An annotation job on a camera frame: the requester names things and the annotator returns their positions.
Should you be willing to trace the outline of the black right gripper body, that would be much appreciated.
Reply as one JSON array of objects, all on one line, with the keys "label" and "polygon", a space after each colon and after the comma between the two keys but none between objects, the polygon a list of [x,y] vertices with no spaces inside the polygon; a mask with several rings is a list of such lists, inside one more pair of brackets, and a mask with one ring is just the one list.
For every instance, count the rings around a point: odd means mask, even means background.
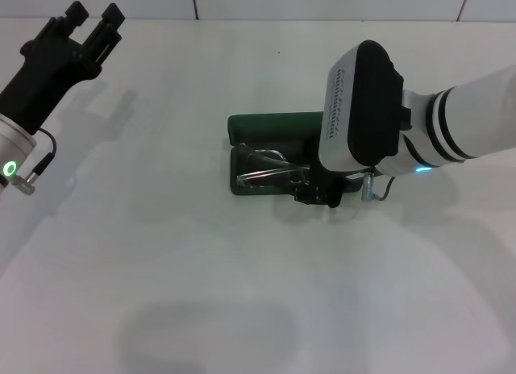
[{"label": "black right gripper body", "polygon": [[336,208],[345,193],[361,191],[362,178],[349,180],[341,172],[326,170],[318,160],[313,160],[310,163],[310,188],[310,202]]}]

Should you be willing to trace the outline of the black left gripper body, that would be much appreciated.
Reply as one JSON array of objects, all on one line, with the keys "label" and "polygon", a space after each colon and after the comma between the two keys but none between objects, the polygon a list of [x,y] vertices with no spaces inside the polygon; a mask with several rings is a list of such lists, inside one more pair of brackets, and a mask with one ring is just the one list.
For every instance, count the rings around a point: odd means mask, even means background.
[{"label": "black left gripper body", "polygon": [[101,72],[101,61],[71,39],[34,39],[21,53],[22,68],[1,92],[1,114],[28,133],[37,132],[75,84]]}]

